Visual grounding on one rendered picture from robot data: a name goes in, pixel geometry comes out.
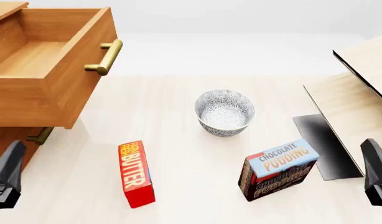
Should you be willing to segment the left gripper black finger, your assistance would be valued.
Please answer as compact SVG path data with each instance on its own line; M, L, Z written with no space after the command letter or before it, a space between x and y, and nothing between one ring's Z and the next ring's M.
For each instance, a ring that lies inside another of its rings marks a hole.
M21 188L21 167L26 146L13 141L0 157L0 184L9 188Z

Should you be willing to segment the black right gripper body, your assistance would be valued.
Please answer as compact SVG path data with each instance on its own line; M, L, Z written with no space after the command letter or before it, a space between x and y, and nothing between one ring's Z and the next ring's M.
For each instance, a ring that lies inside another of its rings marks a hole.
M370 186L365 193L372 206L382 207L382 184Z

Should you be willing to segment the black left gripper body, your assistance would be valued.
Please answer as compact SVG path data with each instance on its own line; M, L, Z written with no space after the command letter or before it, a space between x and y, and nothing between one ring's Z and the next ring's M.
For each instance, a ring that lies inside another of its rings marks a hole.
M0 209L14 208L21 196L21 180L3 182L0 180Z

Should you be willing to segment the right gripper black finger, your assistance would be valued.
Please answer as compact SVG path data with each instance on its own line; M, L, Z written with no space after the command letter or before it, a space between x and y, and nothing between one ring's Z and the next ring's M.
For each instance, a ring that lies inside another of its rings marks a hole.
M365 187L382 185L382 148L372 138L360 145L365 164Z

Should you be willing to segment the closed wooden drawer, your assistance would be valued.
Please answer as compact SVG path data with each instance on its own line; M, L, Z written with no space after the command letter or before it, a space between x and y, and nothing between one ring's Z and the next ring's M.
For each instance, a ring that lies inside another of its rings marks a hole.
M23 171L39 148L39 145L33 141L26 141L26 138L38 136L41 130L41 127L0 127L0 156L13 141L20 140L26 145L26 153L21 167L21 171Z

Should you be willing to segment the open wooden drawer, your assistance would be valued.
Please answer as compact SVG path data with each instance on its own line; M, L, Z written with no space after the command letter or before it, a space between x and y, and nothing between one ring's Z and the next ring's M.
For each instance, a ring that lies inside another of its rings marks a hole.
M71 128L102 77L84 66L118 39L111 9L27 7L18 16L26 42L15 40L0 63L0 126Z

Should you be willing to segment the wooden cabinet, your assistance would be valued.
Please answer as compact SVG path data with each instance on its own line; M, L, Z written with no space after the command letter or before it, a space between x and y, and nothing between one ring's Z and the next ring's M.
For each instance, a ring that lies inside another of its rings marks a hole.
M16 51L19 44L14 44L15 40L22 44L26 42L21 34L18 12L28 5L27 2L0 2L0 63Z

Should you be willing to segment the pale wooden shelf stand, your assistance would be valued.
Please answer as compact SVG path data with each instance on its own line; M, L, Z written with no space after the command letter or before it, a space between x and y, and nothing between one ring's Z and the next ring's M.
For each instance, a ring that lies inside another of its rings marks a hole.
M348 70L303 83L354 164L365 163L360 145L368 138L382 148L382 35L343 50L334 57Z

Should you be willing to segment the chocolate pudding box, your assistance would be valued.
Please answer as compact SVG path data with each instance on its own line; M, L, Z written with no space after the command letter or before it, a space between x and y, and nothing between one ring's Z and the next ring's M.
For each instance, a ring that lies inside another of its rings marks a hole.
M305 139L247 156L238 186L247 201L300 184L313 168L319 154Z

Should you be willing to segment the red butter box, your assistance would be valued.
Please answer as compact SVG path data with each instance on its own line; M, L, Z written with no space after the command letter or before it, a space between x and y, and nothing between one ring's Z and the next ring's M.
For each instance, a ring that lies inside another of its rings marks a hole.
M156 201L142 141L118 146L119 169L123 192L131 208Z

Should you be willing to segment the patterned grey white bowl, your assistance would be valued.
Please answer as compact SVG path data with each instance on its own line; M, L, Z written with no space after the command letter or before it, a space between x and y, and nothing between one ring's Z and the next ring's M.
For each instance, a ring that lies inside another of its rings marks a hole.
M256 109L246 96L236 91L212 90L194 104L198 122L214 136L230 137L243 132L254 119Z

